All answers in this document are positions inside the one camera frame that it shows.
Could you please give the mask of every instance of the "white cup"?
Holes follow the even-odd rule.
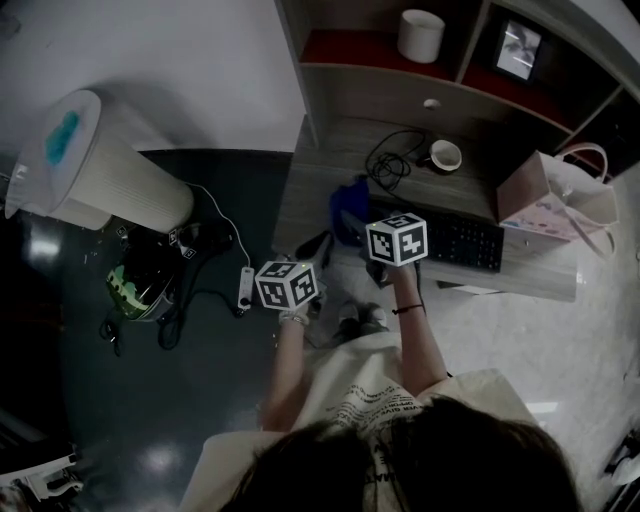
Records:
[[[460,148],[448,140],[437,140],[429,148],[429,153],[416,162],[418,167],[424,167],[427,162],[432,162],[433,170],[441,174],[455,171],[462,165],[462,152]]]
[[[434,62],[440,52],[444,27],[444,21],[435,14],[419,9],[404,11],[400,18],[398,51],[414,62]]]

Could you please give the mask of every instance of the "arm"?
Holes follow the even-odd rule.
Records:
[[[288,432],[298,417],[307,390],[304,383],[304,326],[285,320],[280,327],[269,394],[262,411],[262,428]]]
[[[409,265],[389,268],[397,308],[420,304],[415,275]],[[422,308],[399,313],[402,337],[402,378],[413,396],[447,378],[447,369]]]

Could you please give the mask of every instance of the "hair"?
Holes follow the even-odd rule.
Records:
[[[562,450],[535,425],[435,398],[374,436],[329,423],[292,432],[256,456],[222,512],[365,510],[372,440],[405,512],[582,511]]]

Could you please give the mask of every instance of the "shoe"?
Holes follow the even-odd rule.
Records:
[[[358,306],[355,302],[348,300],[338,311],[338,325],[341,325],[345,320],[355,320],[360,322],[360,313],[358,312]]]
[[[371,304],[369,306],[369,312],[367,313],[367,322],[376,323],[382,327],[387,326],[387,314],[377,304]]]

